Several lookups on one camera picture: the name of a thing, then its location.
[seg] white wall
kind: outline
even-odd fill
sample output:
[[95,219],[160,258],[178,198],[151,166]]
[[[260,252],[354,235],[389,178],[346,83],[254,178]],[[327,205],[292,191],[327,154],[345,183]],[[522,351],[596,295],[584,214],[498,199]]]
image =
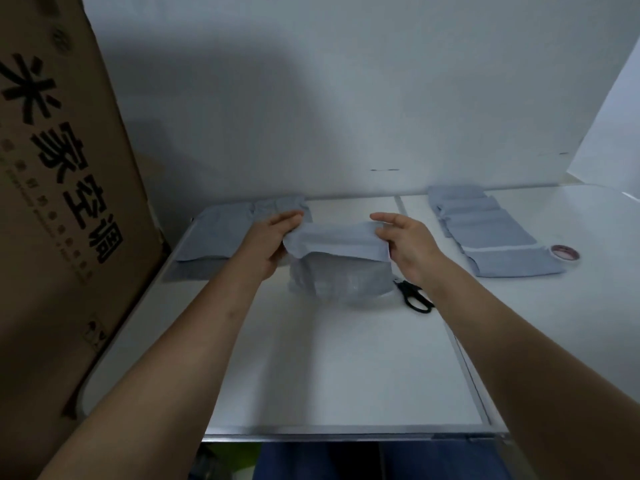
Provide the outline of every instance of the white wall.
[[170,242],[213,202],[555,183],[640,0],[84,0]]
[[569,172],[640,198],[640,43],[636,45]]

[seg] green object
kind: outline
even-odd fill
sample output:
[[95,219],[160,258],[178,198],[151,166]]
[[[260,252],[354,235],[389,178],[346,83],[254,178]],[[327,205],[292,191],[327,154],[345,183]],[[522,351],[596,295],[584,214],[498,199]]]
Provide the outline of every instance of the green object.
[[254,467],[261,446],[262,443],[207,443],[207,448],[232,472]]

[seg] forearm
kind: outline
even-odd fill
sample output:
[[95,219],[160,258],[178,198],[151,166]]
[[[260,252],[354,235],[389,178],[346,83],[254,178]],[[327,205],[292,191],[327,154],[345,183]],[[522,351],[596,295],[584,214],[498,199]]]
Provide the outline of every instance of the forearm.
[[234,257],[57,453],[43,478],[177,478],[211,417],[261,276]]
[[[536,468],[549,477],[624,477],[637,468],[632,445],[640,440],[640,407],[631,398],[448,258],[432,268],[437,271],[425,274],[421,286]],[[615,460],[603,454],[603,443],[615,450]]]

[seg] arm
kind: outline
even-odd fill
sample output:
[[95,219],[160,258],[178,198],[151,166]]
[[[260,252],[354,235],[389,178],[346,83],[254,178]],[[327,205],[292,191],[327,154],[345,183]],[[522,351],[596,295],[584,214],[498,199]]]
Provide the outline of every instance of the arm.
[[302,222],[255,224],[235,256],[128,371],[44,469],[41,480],[187,478],[244,317]]
[[438,249],[421,222],[372,214],[407,279],[464,346],[509,431],[544,478],[637,478],[640,405],[551,341]]

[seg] tape roll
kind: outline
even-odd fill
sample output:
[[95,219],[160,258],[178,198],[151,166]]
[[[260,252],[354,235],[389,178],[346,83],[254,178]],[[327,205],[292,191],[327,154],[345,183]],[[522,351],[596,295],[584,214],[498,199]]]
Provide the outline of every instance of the tape roll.
[[554,244],[549,248],[551,256],[563,262],[580,261],[580,253],[564,244]]

